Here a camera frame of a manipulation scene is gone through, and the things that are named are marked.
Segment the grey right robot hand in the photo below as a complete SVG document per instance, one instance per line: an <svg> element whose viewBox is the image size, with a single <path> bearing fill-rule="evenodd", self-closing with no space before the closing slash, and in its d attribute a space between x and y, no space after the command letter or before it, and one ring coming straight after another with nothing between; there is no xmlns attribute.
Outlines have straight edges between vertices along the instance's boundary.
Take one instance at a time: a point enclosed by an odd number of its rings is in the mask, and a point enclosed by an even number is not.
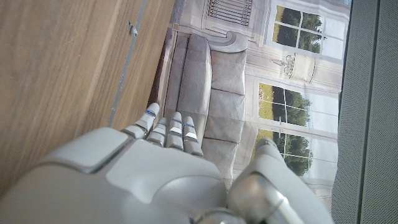
<svg viewBox="0 0 398 224"><path fill-rule="evenodd" d="M331 223L330 213L261 139L231 187L203 157L191 117L90 131L45 156L1 197L2 223Z"/></svg>

